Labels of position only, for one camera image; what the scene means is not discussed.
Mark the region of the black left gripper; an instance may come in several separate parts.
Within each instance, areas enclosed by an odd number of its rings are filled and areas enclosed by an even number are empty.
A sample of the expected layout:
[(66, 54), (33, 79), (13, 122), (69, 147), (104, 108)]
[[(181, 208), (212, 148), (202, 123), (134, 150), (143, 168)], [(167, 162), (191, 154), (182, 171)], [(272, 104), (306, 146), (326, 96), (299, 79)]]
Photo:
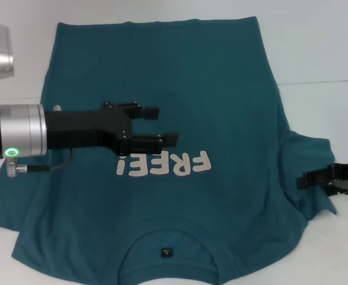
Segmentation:
[(132, 136), (131, 119), (157, 120), (160, 108), (142, 107), (137, 101), (102, 104), (96, 110), (46, 111), (47, 148), (104, 147), (117, 155), (161, 154), (164, 148), (176, 147), (179, 134), (140, 134)]

